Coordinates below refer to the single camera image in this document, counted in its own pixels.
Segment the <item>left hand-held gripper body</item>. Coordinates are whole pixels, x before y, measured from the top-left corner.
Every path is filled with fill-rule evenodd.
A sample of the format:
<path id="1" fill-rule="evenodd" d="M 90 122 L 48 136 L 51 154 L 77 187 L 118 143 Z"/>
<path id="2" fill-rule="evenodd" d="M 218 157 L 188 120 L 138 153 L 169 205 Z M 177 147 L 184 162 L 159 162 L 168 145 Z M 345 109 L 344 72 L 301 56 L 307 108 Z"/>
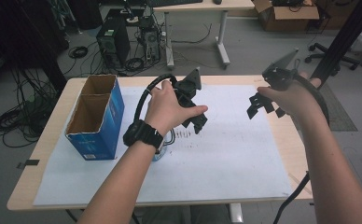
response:
<path id="1" fill-rule="evenodd" d="M 193 107 L 195 104 L 192 102 L 192 98 L 196 95 L 196 90 L 202 89 L 200 68 L 196 67 L 182 80 L 172 77 L 171 83 L 178 103 L 182 107 Z"/>

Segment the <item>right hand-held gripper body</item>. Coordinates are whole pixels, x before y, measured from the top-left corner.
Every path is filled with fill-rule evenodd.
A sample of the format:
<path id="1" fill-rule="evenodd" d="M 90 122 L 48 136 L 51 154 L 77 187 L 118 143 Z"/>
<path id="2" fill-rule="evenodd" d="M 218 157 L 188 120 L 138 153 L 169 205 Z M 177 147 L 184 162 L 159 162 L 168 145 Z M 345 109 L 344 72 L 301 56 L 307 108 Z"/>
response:
<path id="1" fill-rule="evenodd" d="M 285 91 L 292 83 L 294 76 L 298 73 L 296 68 L 287 69 L 294 57 L 299 52 L 298 49 L 292 49 L 285 56 L 272 62 L 263 72 L 264 80 L 277 91 Z"/>

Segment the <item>person's right hand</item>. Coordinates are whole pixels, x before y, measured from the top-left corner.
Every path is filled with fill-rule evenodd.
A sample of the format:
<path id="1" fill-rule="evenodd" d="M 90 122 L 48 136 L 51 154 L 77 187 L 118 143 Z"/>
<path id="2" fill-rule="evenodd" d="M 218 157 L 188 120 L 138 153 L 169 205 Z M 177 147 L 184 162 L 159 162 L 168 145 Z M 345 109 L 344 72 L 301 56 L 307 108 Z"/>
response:
<path id="1" fill-rule="evenodd" d="M 286 91 L 277 91 L 271 87 L 258 87 L 258 93 L 273 100 L 298 122 L 306 120 L 326 122 L 322 109 L 313 95 L 296 80 L 291 83 Z"/>

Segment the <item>person's left hand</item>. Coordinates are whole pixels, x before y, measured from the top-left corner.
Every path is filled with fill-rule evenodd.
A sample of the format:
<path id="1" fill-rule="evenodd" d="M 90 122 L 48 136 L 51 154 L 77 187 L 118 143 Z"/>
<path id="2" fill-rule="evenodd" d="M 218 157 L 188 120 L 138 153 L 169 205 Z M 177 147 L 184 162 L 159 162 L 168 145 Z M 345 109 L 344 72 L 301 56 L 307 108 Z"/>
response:
<path id="1" fill-rule="evenodd" d="M 151 91 L 145 123 L 164 136 L 185 120 L 199 116 L 207 110 L 207 105 L 182 107 L 176 99 L 171 82 L 165 80 L 161 82 L 161 88 L 155 87 Z"/>

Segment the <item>white paper sheet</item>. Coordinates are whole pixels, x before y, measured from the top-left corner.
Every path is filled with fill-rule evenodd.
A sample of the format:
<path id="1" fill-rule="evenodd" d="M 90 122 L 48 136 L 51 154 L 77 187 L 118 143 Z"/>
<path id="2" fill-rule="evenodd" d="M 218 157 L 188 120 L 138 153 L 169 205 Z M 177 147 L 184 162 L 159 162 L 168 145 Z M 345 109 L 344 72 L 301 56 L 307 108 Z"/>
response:
<path id="1" fill-rule="evenodd" d="M 140 205 L 241 202 L 288 196 L 290 183 L 263 111 L 249 118 L 252 85 L 205 84 L 194 97 L 207 105 L 206 124 L 175 128 L 174 143 L 149 166 Z M 35 196 L 36 206 L 84 206 L 117 164 L 86 161 L 58 140 Z"/>

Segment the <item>grey floor mat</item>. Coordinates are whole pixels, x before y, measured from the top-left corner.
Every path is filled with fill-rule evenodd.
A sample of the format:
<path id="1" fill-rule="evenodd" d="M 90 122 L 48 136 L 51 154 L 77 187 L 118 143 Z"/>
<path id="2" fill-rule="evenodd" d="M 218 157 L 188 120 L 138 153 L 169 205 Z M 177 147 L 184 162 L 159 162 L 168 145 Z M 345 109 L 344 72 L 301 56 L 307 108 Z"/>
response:
<path id="1" fill-rule="evenodd" d="M 355 124 L 328 84 L 321 87 L 320 93 L 327 103 L 330 129 L 335 132 L 356 132 Z"/>

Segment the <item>grey open computer tower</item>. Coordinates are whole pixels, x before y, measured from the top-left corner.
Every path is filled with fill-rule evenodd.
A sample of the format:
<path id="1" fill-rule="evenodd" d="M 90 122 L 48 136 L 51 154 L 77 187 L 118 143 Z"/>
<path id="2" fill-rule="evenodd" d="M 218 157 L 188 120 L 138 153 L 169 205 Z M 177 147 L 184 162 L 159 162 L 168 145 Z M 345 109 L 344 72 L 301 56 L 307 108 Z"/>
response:
<path id="1" fill-rule="evenodd" d="M 160 35 L 157 24 L 152 16 L 139 19 L 140 39 L 145 51 L 146 60 L 155 62 L 160 58 Z"/>

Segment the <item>brown cardboard box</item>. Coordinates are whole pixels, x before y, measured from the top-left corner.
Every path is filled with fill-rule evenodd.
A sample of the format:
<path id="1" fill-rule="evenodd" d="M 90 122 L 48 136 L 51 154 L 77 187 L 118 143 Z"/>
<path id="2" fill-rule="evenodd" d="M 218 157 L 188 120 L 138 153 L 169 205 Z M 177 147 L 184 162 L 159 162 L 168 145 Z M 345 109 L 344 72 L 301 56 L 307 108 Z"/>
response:
<path id="1" fill-rule="evenodd" d="M 313 0 L 252 0 L 258 21 L 265 31 L 304 31 L 310 21 L 319 19 Z"/>

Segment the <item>black metal stand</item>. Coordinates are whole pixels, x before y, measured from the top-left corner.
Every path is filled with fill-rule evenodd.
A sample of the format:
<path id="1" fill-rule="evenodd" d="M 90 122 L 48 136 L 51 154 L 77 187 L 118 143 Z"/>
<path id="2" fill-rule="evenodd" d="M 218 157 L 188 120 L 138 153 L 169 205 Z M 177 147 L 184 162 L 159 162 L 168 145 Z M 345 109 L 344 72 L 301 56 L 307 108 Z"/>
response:
<path id="1" fill-rule="evenodd" d="M 362 0 L 356 4 L 346 23 L 339 30 L 323 59 L 313 71 L 312 78 L 321 81 L 320 87 L 335 71 L 346 51 L 354 44 L 362 32 Z"/>

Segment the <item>white desk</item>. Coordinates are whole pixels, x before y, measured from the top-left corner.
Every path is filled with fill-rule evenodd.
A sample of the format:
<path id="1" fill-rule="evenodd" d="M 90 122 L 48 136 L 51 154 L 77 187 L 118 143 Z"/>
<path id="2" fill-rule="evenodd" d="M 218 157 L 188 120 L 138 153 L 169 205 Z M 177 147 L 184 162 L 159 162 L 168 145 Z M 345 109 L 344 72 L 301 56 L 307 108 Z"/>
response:
<path id="1" fill-rule="evenodd" d="M 230 65 L 230 58 L 224 46 L 224 36 L 228 14 L 233 10 L 251 10 L 255 6 L 252 0 L 222 0 L 221 5 L 216 5 L 213 0 L 203 0 L 202 3 L 186 4 L 169 7 L 150 7 L 154 12 L 160 12 L 164 16 L 164 31 L 166 33 L 165 57 L 166 65 L 170 70 L 174 69 L 174 50 L 172 44 L 173 25 L 219 24 L 219 32 L 216 36 L 216 47 L 224 68 Z"/>

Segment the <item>blue cardboard box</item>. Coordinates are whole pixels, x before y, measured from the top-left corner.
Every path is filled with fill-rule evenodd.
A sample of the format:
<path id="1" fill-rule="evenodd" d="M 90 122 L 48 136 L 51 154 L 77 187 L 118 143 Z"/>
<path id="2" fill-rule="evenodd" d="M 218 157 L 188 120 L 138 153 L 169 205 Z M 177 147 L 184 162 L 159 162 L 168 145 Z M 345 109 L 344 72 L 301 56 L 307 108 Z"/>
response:
<path id="1" fill-rule="evenodd" d="M 115 75 L 89 76 L 77 97 L 65 136 L 86 161 L 113 160 L 124 108 Z"/>

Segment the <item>black computer tower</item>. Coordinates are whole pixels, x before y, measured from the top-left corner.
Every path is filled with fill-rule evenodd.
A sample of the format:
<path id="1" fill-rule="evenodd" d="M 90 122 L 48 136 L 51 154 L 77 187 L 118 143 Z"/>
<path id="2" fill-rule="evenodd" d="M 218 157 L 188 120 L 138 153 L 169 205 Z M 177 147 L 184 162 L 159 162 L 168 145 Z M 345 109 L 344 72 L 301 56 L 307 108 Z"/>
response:
<path id="1" fill-rule="evenodd" d="M 107 19 L 96 39 L 106 66 L 123 68 L 131 49 L 125 20 L 121 17 Z"/>

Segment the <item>black keyboard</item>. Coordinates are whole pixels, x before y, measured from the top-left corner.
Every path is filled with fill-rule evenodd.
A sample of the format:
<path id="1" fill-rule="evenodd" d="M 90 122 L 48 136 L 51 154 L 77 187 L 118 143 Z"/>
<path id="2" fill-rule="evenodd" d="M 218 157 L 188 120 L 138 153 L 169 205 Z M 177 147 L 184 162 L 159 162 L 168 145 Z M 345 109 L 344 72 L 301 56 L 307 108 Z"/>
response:
<path id="1" fill-rule="evenodd" d="M 146 0 L 146 4 L 150 7 L 169 7 L 202 3 L 202 1 L 203 0 Z"/>

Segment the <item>white table leg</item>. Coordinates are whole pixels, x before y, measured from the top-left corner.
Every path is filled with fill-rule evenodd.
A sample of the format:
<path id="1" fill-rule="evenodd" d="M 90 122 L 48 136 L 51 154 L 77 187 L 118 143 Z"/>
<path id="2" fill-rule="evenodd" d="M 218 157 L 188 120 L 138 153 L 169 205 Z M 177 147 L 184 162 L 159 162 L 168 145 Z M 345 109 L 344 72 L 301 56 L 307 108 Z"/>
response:
<path id="1" fill-rule="evenodd" d="M 242 207 L 239 203 L 230 203 L 230 221 L 232 224 L 244 224 Z"/>

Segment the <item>black tape strip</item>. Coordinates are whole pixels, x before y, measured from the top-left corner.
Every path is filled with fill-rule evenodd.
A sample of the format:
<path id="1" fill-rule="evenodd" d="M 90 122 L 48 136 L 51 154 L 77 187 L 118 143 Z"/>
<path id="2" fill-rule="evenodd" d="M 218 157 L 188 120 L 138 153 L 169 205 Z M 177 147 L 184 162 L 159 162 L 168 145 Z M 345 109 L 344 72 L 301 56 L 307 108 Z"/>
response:
<path id="1" fill-rule="evenodd" d="M 19 162 L 17 169 L 23 170 L 26 166 L 37 166 L 40 160 L 26 160 L 25 162 Z"/>

